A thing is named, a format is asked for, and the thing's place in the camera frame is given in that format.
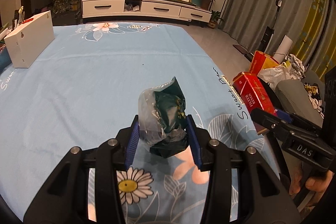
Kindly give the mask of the person's right hand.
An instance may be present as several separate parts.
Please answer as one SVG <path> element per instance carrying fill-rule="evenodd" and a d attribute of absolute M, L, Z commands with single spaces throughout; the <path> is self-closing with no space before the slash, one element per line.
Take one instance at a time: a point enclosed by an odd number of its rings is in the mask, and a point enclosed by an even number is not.
<path fill-rule="evenodd" d="M 334 173 L 330 170 L 327 171 L 324 177 L 310 177 L 305 183 L 305 187 L 308 190 L 316 193 L 322 193 L 326 191 L 329 186 Z M 291 184 L 289 188 L 289 194 L 297 194 L 301 190 L 301 180 L 303 178 L 303 171 L 301 167 L 295 167 L 293 177 L 291 178 Z"/>

